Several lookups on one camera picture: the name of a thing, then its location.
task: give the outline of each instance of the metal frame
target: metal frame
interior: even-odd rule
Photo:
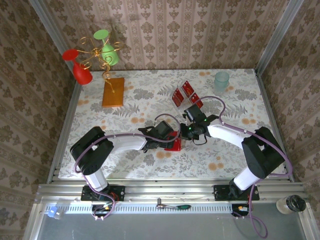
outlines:
[[[303,212],[299,212],[299,216],[306,239],[319,240],[320,233],[310,203],[306,204]]]
[[[44,214],[48,214],[52,207],[58,208],[63,214],[92,214],[92,203],[47,203]],[[118,203],[112,214],[231,214],[232,203],[205,204],[194,203],[189,209],[179,210],[172,208],[157,208],[148,203]]]
[[[54,23],[49,10],[46,7],[46,1],[39,1],[39,0],[29,0],[30,4],[34,8],[36,14],[39,16],[42,24],[44,25],[46,31],[52,38],[56,48],[58,49],[59,53],[62,55],[66,50],[69,49],[69,46],[66,44],[65,39],[59,34],[59,30]],[[71,61],[66,62],[67,66],[69,67],[70,71],[72,72],[73,63]]]
[[[61,134],[58,140],[58,144],[56,146],[51,168],[49,171],[48,178],[46,180],[47,184],[50,184],[53,177],[54,173],[57,167],[60,166],[61,161],[64,157],[67,142],[68,142],[68,136],[71,130],[72,122],[75,116],[76,108],[77,108],[77,103],[79,100],[79,96],[82,90],[82,86],[78,84],[77,82],[74,85],[73,93],[70,99],[69,107],[65,115],[64,123],[62,126]]]
[[[164,204],[191,204],[197,206],[200,204],[214,207],[231,203],[229,201],[215,201],[213,195],[213,185],[228,184],[229,179],[108,179],[108,182],[111,185],[124,185],[126,187],[125,204],[153,204],[156,206],[158,198],[161,198]],[[37,239],[47,206],[52,204],[87,206],[87,202],[80,201],[82,187],[85,184],[86,182],[83,180],[57,180],[51,184],[39,185],[23,239]],[[275,203],[278,199],[293,194],[298,194],[303,198],[308,197],[304,192],[302,183],[290,182],[288,179],[268,179],[257,186],[260,200],[254,201],[254,204]],[[301,222],[303,222],[302,225],[305,231],[310,231],[310,229],[317,230],[317,225],[310,225],[316,222],[311,211],[303,212],[302,217]]]
[[[259,88],[260,88],[260,92],[261,92],[261,95],[262,95],[262,99],[263,99],[263,102],[264,102],[264,105],[265,105],[266,113],[268,114],[268,117],[269,117],[269,120],[270,120],[270,124],[271,124],[271,128],[272,128],[272,131],[273,131],[273,134],[274,134],[274,138],[279,143],[279,146],[281,147],[281,150],[285,154],[287,154],[286,153],[286,148],[284,146],[283,140],[282,140],[281,135],[280,135],[279,128],[278,128],[277,123],[276,123],[275,115],[274,115],[274,113],[272,111],[272,108],[271,108],[271,105],[270,105],[270,102],[269,102],[267,91],[265,89],[264,83],[263,83],[262,78],[261,78],[261,75],[257,71],[254,71],[254,72],[255,72],[256,80],[258,82],[258,85],[259,85]],[[293,175],[290,175],[289,179],[290,179],[290,181],[295,182],[295,178],[294,178]]]
[[[286,6],[279,23],[277,24],[261,58],[259,59],[258,64],[255,67],[259,74],[262,74],[266,69],[303,2],[304,0],[291,0]]]

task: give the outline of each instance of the green cup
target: green cup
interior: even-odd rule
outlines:
[[[104,45],[102,48],[102,58],[105,60],[110,66],[116,65],[119,62],[119,57],[117,51],[115,51],[114,47],[110,44]]]
[[[93,37],[97,40],[102,40],[103,44],[105,44],[105,38],[109,36],[109,32],[106,29],[100,29],[93,34]],[[102,58],[105,60],[110,66],[116,65],[119,62],[119,57],[114,47],[110,44],[104,45],[102,48]]]
[[[214,88],[218,92],[224,92],[229,85],[229,78],[229,74],[225,71],[217,72],[214,77]]]

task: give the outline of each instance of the red object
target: red object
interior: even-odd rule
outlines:
[[[175,136],[177,136],[177,134],[178,134],[178,132],[174,131],[174,132],[170,133],[169,136],[175,137]],[[170,151],[170,152],[179,152],[179,151],[181,151],[181,138],[178,137],[176,140],[174,140],[172,148],[165,148],[164,150],[165,151]]]
[[[188,81],[185,81],[185,83],[182,85],[182,89],[187,97],[190,97],[195,92]]]
[[[80,85],[86,85],[92,81],[91,72],[88,69],[83,69],[85,66],[80,66],[75,60],[73,60],[73,75],[76,81]]]
[[[69,49],[65,51],[62,55],[63,60],[73,62],[73,75],[76,81],[80,85],[86,85],[92,81],[92,75],[88,69],[84,69],[84,65],[76,62],[76,57],[78,57],[78,51],[76,49]]]
[[[177,107],[181,105],[181,102],[179,101],[179,98],[177,97],[176,93],[172,95],[172,100]]]
[[[174,94],[177,96],[177,98],[179,99],[179,101],[182,103],[182,101],[185,99],[184,96],[182,96],[181,92],[179,91],[179,89],[177,88],[174,91]]]
[[[199,96],[198,96],[196,93],[194,93],[194,94],[192,95],[192,97],[190,97],[190,102],[194,104],[198,99],[199,99]],[[200,101],[198,101],[198,102],[196,103],[196,105],[197,105],[199,108],[201,108],[204,104],[203,104],[202,101],[200,100]]]

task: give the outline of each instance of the screwdriver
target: screwdriver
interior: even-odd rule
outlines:
[[[191,208],[191,205],[179,205],[179,206],[169,206],[165,204],[161,204],[161,198],[158,198],[158,203],[156,205],[157,209],[164,209],[164,208],[169,208],[169,209],[177,209],[177,210],[188,210]]]

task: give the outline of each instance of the bracket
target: bracket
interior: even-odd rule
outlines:
[[[120,185],[110,185],[108,190],[104,193],[110,194],[114,193],[118,196],[118,201],[123,202],[125,200],[125,186],[120,186]],[[91,190],[91,188],[88,185],[85,185],[82,188],[82,193],[81,193],[81,201],[99,201],[99,202],[105,202],[105,203],[111,203],[112,201],[103,195],[96,194]]]
[[[229,185],[214,185],[214,200],[215,201],[248,201],[248,196],[250,195],[251,187],[245,190],[238,198],[235,198],[233,195],[229,195]],[[254,186],[254,191],[252,195],[252,200],[260,200],[258,187]]]

